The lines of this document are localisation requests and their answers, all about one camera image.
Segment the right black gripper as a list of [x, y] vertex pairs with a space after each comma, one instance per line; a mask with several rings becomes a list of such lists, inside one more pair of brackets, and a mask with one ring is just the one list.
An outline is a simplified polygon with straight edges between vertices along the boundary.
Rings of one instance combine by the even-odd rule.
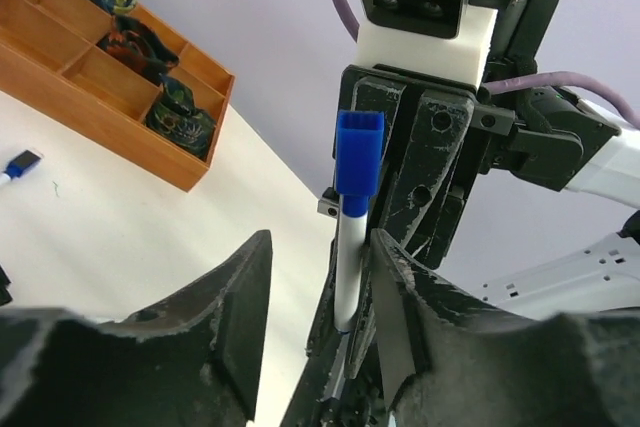
[[515, 122], [513, 112], [487, 101], [470, 86], [391, 67], [343, 71], [338, 107], [384, 114], [366, 242], [382, 221], [419, 263], [442, 263], [476, 177], [489, 168], [491, 142]]

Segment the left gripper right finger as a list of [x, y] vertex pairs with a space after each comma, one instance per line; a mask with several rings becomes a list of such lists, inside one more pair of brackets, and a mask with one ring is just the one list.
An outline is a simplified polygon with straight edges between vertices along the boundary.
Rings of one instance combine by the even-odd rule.
[[385, 231], [369, 267], [384, 400], [400, 426], [635, 426], [639, 316], [494, 307]]

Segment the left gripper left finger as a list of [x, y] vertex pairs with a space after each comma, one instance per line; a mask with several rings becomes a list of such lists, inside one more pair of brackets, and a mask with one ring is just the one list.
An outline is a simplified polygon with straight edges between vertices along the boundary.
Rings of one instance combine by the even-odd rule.
[[272, 237], [120, 322], [1, 313], [5, 426], [243, 426], [256, 415]]

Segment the black cap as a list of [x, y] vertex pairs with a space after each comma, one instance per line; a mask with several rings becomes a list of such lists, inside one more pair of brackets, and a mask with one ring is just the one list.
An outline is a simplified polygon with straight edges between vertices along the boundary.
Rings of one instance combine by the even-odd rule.
[[5, 270], [0, 267], [0, 306], [8, 305], [12, 302], [13, 298], [9, 292], [9, 286], [11, 280], [6, 274]]

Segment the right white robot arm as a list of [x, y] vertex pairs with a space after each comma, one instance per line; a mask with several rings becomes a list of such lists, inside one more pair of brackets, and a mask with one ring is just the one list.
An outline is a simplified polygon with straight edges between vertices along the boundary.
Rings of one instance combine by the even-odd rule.
[[477, 176], [493, 169], [560, 192], [639, 204], [639, 113], [598, 81], [541, 73], [559, 0], [361, 0], [341, 79], [329, 299], [349, 331], [365, 300], [365, 238], [386, 230], [439, 267]]

